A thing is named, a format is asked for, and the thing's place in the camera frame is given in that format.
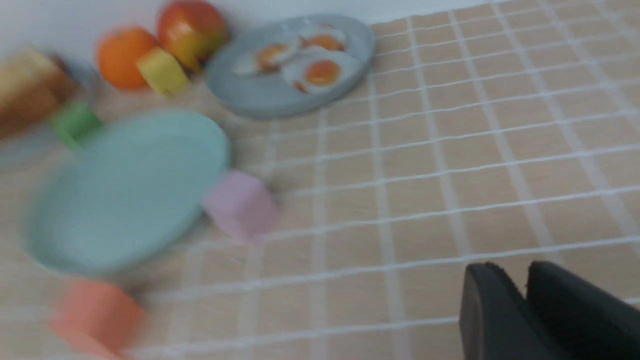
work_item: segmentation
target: block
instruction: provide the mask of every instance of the block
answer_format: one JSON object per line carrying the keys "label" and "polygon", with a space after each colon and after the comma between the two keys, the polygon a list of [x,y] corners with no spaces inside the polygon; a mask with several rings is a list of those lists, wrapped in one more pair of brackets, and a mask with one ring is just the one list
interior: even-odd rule
{"label": "block", "polygon": [[138,69],[153,91],[177,95],[189,83],[189,78],[173,55],[159,47],[137,62]]}
{"label": "block", "polygon": [[87,354],[122,359],[145,316],[126,293],[106,282],[75,280],[70,283],[52,330],[74,348]]}
{"label": "block", "polygon": [[50,120],[53,131],[71,150],[80,149],[80,144],[90,134],[102,129],[102,122],[83,102],[70,102],[58,111]]}
{"label": "block", "polygon": [[202,204],[224,233],[244,244],[260,242],[280,214],[267,186],[237,170],[230,171]]}

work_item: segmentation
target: red apple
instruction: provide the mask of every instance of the red apple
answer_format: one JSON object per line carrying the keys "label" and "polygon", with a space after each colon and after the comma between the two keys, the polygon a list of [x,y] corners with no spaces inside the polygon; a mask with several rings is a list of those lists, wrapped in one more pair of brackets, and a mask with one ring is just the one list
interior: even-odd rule
{"label": "red apple", "polygon": [[165,7],[158,21],[162,46],[185,68],[198,72],[211,54],[229,40],[220,12],[201,0],[178,0]]}

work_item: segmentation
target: pink block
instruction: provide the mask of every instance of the pink block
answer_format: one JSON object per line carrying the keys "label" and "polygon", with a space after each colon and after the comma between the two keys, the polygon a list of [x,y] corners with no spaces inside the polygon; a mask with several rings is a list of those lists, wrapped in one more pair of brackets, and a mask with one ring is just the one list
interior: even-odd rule
{"label": "pink block", "polygon": [[222,231],[246,244],[261,240],[280,213],[266,185],[237,170],[230,171],[202,204]]}

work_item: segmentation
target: plate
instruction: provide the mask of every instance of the plate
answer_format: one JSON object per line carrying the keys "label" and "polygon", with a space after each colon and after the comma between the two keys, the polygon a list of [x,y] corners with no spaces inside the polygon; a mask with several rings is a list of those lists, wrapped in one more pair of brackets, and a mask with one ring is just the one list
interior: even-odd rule
{"label": "plate", "polygon": [[36,201],[27,253],[56,272],[106,277],[179,240],[230,163],[224,132],[188,111],[160,111],[95,135]]}
{"label": "plate", "polygon": [[[238,57],[274,42],[290,40],[311,24],[329,24],[347,34],[346,52],[362,62],[362,67],[330,92],[303,94],[282,80],[279,73],[240,76],[231,71]],[[222,105],[247,117],[273,118],[297,115],[316,109],[349,92],[367,72],[374,54],[371,28],[351,17],[309,15],[267,25],[242,36],[224,48],[207,66],[209,91]]]}

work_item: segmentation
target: yellow block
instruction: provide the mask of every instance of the yellow block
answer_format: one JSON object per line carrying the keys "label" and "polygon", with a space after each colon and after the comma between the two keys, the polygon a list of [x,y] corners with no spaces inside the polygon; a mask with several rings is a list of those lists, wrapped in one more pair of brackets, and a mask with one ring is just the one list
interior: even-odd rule
{"label": "yellow block", "polygon": [[137,62],[151,89],[163,95],[177,95],[189,83],[180,63],[165,50],[156,47]]}

